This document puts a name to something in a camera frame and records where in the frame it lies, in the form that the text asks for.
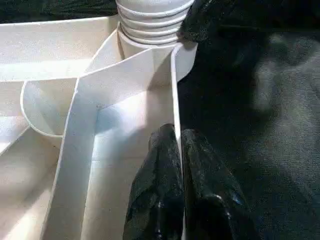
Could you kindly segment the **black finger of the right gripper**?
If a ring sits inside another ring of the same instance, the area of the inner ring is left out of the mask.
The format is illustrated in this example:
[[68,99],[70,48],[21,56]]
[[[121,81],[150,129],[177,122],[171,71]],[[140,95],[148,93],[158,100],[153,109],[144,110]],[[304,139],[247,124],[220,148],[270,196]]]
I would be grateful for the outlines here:
[[238,38],[240,22],[249,6],[249,0],[196,0],[181,25],[181,35],[200,44]]

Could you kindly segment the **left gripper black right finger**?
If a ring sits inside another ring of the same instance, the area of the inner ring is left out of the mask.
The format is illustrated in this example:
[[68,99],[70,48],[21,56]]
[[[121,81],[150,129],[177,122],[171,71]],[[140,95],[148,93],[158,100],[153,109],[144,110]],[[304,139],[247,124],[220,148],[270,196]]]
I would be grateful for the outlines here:
[[235,177],[206,137],[181,133],[188,240],[253,240],[255,223]]

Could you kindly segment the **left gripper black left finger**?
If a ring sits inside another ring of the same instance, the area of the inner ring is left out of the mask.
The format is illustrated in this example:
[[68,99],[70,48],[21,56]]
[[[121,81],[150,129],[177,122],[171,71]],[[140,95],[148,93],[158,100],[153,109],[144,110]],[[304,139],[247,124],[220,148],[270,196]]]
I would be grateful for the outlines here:
[[148,154],[130,190],[126,240],[180,240],[184,186],[175,127],[167,123],[149,138]]

